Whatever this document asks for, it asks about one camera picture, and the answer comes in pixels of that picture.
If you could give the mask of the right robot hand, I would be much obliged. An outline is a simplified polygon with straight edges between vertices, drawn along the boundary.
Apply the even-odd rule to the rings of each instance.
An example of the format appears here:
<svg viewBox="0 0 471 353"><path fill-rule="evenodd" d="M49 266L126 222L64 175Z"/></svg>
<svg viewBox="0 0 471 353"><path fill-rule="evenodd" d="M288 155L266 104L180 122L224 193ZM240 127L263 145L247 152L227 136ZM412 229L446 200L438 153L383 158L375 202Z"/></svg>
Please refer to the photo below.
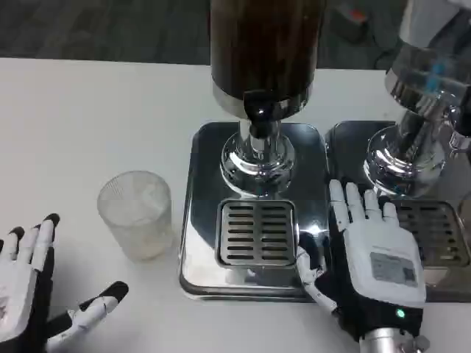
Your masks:
<svg viewBox="0 0 471 353"><path fill-rule="evenodd" d="M328 247L302 232L296 266L305 292L337 319L361 350L415 346L426 302L419 247L397 209L371 189L329 181Z"/></svg>

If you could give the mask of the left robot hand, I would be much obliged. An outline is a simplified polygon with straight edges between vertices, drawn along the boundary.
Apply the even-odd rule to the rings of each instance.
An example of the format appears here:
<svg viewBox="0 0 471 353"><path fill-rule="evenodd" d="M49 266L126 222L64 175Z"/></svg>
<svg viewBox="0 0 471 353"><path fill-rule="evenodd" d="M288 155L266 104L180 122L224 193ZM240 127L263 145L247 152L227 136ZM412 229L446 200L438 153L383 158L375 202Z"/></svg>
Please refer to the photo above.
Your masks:
<svg viewBox="0 0 471 353"><path fill-rule="evenodd" d="M1 238L1 351L65 352L112 313L128 294L116 281L99 295L49 317L56 213Z"/></svg>

